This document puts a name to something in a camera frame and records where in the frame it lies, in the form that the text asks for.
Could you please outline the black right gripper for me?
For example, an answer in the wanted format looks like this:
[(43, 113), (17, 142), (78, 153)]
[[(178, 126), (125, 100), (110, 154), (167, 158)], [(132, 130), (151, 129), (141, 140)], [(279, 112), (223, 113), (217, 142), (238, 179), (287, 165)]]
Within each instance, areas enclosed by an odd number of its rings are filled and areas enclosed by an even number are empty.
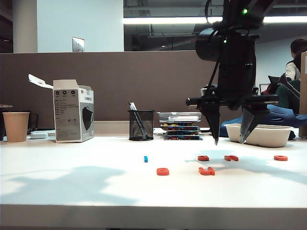
[(203, 112), (210, 126), (215, 145), (219, 141), (220, 107), (230, 110), (243, 108), (240, 143), (245, 143), (254, 128), (262, 121), (263, 112), (268, 104), (276, 104), (278, 96), (254, 95), (253, 87), (256, 67), (252, 63), (227, 66), (219, 64), (217, 85), (206, 85), (201, 96), (188, 98), (187, 107)]

